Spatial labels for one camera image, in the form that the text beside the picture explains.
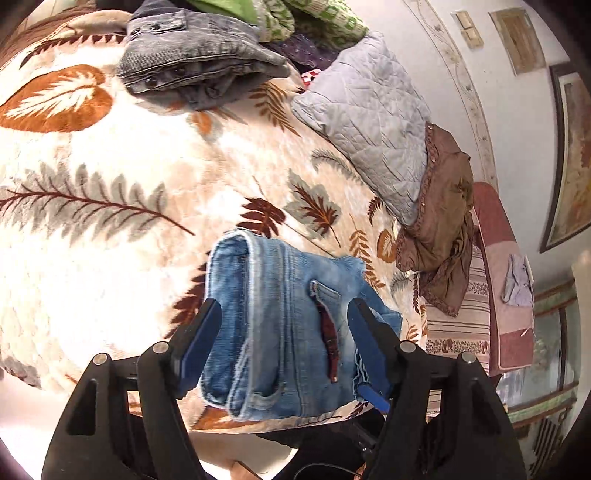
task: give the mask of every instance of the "framed picture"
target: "framed picture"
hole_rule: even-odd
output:
[[[489,13],[501,36],[516,75],[542,69],[546,59],[524,8],[509,8]]]
[[[558,122],[558,162],[540,253],[591,226],[591,96],[571,63],[550,67]]]

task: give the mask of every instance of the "clothes pile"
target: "clothes pile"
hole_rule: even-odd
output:
[[[175,89],[204,110],[233,102],[272,77],[287,59],[259,45],[256,29],[232,17],[145,0],[131,18],[117,75],[133,93]]]
[[[341,52],[291,107],[350,160],[404,226],[397,267],[421,272],[421,295],[456,316],[472,259],[470,157],[429,122],[383,35],[369,32]]]
[[[342,0],[288,4],[316,43],[295,33],[294,15],[281,0],[99,0],[98,7],[133,12],[117,69],[130,92],[174,89],[193,109],[205,110],[288,77],[288,58],[301,73],[325,69],[367,31]]]

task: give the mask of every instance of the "blue jeans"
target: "blue jeans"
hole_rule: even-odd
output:
[[[301,252],[244,229],[227,233],[207,264],[205,297],[221,304],[223,319],[199,381],[203,398],[239,420],[316,417],[354,400],[366,375],[347,324],[349,302],[364,298],[397,334],[402,322],[364,270],[355,257]]]

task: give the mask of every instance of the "floral blanket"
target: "floral blanket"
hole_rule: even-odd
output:
[[[208,253],[236,225],[363,259],[367,281],[402,313],[402,337],[425,347],[417,279],[394,263],[398,222],[292,116],[299,75],[195,112],[174,93],[130,95],[115,76],[125,38],[81,25],[61,25],[0,69],[1,366],[67,395],[94,354],[139,355],[169,338],[201,305]],[[239,423],[197,390],[179,405],[188,429],[232,433],[368,408]],[[136,395],[130,408],[141,411]]]

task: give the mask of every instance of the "light switch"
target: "light switch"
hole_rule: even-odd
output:
[[[478,33],[478,30],[474,26],[470,14],[465,10],[453,12],[452,16],[455,17],[458,26],[462,32],[462,37],[468,43],[470,48],[479,48],[484,45],[482,37]]]

